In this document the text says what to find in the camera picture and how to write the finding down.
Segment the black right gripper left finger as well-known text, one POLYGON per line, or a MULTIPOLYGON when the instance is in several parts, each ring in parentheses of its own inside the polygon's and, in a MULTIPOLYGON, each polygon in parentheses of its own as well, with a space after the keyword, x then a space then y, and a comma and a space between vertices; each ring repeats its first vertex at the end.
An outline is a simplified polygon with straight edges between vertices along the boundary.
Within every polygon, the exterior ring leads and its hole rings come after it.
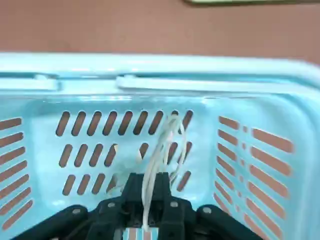
POLYGON ((120 196, 101 201, 88 211, 71 205, 32 226, 16 240, 121 240, 126 228, 143 223, 143 175, 131 173, 120 196))

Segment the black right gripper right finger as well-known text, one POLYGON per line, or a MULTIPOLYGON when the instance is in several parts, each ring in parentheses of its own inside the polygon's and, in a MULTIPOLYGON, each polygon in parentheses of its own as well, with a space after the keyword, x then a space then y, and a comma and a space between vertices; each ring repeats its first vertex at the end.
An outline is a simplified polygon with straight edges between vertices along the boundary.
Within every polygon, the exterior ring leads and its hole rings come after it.
POLYGON ((255 226, 243 225, 215 205, 194 210, 191 203, 172 196, 169 175, 157 173, 149 224, 158 228, 159 240, 266 240, 255 226))

